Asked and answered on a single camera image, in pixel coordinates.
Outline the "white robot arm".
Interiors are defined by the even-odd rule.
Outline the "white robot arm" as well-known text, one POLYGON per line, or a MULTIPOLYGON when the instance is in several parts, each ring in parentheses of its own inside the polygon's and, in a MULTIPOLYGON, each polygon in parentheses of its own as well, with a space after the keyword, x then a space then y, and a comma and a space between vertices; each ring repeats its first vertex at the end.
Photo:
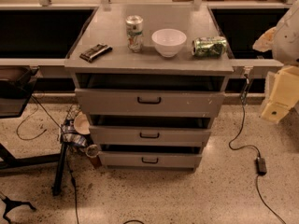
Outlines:
POLYGON ((279 123, 299 101, 299 1, 295 1, 277 25, 253 44, 260 52, 272 51, 283 64, 275 74, 269 72, 269 92, 262 103, 261 118, 279 123))

